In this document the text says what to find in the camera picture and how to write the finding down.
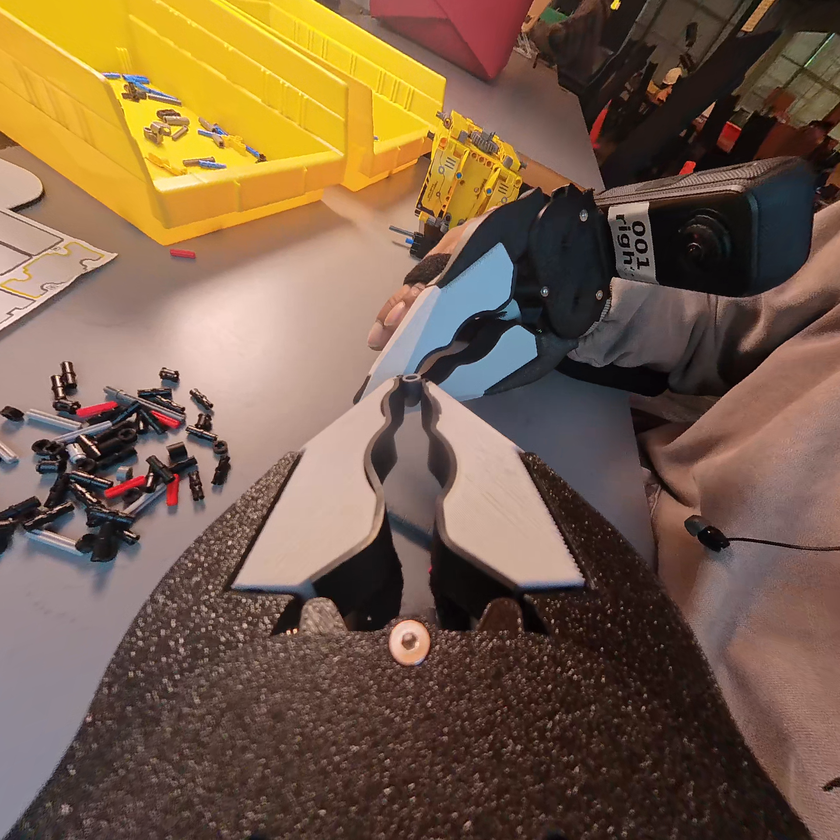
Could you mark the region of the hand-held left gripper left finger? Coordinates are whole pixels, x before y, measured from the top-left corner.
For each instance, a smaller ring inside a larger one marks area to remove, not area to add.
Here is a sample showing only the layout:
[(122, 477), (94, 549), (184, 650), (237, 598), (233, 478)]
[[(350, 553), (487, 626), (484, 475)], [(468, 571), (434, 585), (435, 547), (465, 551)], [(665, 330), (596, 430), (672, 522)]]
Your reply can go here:
[(402, 566), (384, 482), (396, 463), (403, 378), (393, 378), (306, 443), (232, 578), (232, 589), (331, 600), (358, 629), (400, 610)]

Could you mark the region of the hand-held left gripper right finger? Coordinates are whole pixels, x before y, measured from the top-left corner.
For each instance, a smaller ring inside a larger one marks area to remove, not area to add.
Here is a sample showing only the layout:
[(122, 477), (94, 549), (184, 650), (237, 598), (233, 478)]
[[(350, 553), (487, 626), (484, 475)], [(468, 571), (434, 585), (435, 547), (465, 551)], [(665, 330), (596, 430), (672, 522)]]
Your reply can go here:
[(438, 484), (429, 583), (442, 628), (469, 630), (496, 599), (582, 592), (585, 577), (525, 452), (439, 386), (422, 422)]

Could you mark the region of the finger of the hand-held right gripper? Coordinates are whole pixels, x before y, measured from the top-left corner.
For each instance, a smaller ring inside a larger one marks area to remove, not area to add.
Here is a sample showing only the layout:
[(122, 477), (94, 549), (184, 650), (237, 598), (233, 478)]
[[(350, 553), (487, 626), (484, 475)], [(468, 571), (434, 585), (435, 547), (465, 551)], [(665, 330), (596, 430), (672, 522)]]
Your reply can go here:
[(427, 359), (448, 348), (459, 331), (481, 316), (488, 322), (515, 322), (498, 318), (512, 300), (514, 265), (504, 245), (498, 244), (447, 285), (427, 287), (371, 367), (355, 403), (386, 381), (415, 374)]
[(488, 322), (456, 352), (437, 358), (425, 379), (463, 403), (484, 396), (537, 357), (534, 332), (516, 322)]

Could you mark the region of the red bag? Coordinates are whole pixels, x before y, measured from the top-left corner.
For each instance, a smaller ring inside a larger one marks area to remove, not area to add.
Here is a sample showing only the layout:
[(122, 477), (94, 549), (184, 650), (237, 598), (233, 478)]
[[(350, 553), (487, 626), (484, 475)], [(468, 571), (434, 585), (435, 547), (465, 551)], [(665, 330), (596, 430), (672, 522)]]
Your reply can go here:
[(530, 1), (370, 1), (380, 24), (493, 81), (509, 62)]

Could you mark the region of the grey desk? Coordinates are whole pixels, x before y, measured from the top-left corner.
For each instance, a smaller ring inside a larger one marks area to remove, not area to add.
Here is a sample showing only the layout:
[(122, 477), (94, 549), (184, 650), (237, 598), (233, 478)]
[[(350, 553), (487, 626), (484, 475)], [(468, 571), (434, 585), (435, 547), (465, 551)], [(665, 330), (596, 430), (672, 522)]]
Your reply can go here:
[[(520, 153), (582, 186), (601, 178), (577, 99), (544, 68), (514, 56), (497, 81), (423, 58), (446, 75), (444, 110), (469, 115)], [(366, 337), (413, 261), (389, 226), (414, 228), (426, 167), (361, 192), (323, 199), (185, 243), (172, 258), (121, 217), (21, 148), (7, 161), (36, 174), (45, 195), (25, 213), (118, 253), (57, 300), (2, 334), (2, 406), (50, 408), (49, 377), (75, 363), (84, 405), (105, 385), (134, 393), (181, 373), (215, 404), (233, 466), (205, 501), (187, 489), (157, 501), (141, 541), (92, 563), (17, 533), (2, 555), (2, 835), (46, 782), (85, 717), (102, 672), (147, 596), (181, 552), (286, 452), (350, 408), (374, 360)], [(649, 563), (648, 522), (627, 395), (551, 374), (521, 395), (468, 407), (537, 453), (618, 527)]]

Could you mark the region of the white lamp base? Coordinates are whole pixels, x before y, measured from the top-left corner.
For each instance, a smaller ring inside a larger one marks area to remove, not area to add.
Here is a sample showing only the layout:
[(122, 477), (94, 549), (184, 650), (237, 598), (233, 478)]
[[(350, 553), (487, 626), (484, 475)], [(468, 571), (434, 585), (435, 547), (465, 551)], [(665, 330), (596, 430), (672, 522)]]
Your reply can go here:
[(44, 185), (34, 173), (1, 158), (2, 210), (15, 211), (35, 204), (44, 194)]

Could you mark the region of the person's right forearm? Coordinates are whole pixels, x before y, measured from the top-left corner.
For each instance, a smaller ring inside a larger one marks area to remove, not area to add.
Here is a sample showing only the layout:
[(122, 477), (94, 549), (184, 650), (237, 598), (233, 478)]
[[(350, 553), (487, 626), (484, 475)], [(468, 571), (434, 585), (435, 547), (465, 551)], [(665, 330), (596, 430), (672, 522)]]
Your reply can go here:
[(568, 362), (585, 371), (636, 368), (667, 376), (671, 391), (720, 396), (775, 352), (825, 343), (838, 366), (839, 207), (813, 220), (812, 250), (785, 283), (760, 295), (728, 298), (615, 277), (605, 314), (579, 339)]

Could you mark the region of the yellow storage bin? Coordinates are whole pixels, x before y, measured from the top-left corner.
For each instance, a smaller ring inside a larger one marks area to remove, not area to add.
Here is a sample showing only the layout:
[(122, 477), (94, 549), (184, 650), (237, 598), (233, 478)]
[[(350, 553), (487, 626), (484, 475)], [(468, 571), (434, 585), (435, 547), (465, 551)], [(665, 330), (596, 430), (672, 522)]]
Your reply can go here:
[[(2, 2), (2, 132), (162, 245), (341, 183), (349, 87), (226, 2)], [(154, 180), (106, 71), (142, 75), (267, 156)]]
[(445, 103), (446, 79), (314, 1), (234, 1), (241, 13), (349, 87), (343, 186), (359, 192), (414, 165)]

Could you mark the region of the pile of black red pins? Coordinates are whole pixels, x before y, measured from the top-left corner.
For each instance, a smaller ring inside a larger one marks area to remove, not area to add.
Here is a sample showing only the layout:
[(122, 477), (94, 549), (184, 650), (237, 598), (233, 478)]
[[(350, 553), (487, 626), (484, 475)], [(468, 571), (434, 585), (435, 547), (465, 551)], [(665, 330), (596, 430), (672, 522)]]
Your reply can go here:
[(2, 406), (2, 427), (32, 424), (42, 431), (31, 444), (32, 463), (45, 495), (2, 504), (1, 552), (16, 537), (74, 559), (114, 561), (120, 550), (140, 544), (138, 519), (159, 500), (174, 510), (185, 488), (192, 503), (206, 499), (198, 457), (189, 445), (213, 457), (213, 490), (232, 470), (228, 442), (214, 430), (214, 404), (192, 388), (191, 419), (175, 399), (179, 371), (162, 367), (157, 386), (126, 392), (107, 386), (105, 398), (82, 405), (72, 362), (50, 377), (51, 409)]

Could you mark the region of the yellow building brick model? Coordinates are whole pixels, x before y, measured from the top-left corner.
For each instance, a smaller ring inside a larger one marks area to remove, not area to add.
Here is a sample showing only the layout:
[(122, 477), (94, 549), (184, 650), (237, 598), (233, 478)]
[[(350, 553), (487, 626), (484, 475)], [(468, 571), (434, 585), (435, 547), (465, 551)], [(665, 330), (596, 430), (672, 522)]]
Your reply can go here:
[(456, 111), (438, 112), (430, 163), (416, 200), (418, 230), (391, 226), (409, 255), (422, 259), (452, 228), (518, 199), (527, 168), (514, 147), (493, 130)]

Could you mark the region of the person's right hand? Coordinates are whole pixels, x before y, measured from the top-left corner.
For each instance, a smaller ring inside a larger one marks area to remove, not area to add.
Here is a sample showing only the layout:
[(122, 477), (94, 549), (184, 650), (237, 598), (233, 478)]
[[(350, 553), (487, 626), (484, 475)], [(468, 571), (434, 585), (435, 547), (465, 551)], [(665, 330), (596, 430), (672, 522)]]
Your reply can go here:
[(374, 320), (367, 338), (371, 350), (384, 349), (418, 297), (443, 272), (461, 240), (470, 236), (476, 226), (474, 220), (447, 232), (408, 272), (399, 290), (386, 300)]

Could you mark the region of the white sticker sheet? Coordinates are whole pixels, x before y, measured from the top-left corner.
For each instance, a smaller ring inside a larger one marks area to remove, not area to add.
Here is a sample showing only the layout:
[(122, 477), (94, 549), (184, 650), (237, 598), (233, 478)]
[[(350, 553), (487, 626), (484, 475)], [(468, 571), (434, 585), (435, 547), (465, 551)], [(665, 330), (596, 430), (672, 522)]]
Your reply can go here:
[(1, 212), (1, 330), (117, 255), (23, 215)]

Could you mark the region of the scattered blue grey brick pins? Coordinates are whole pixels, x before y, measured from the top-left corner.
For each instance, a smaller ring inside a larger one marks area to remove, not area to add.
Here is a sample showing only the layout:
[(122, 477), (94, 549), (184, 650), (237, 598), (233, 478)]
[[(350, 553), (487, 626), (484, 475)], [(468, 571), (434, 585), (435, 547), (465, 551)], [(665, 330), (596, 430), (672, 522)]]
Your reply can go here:
[(199, 116), (180, 98), (152, 85), (148, 77), (112, 71), (103, 77), (122, 106), (154, 180), (222, 173), (268, 161), (246, 140)]

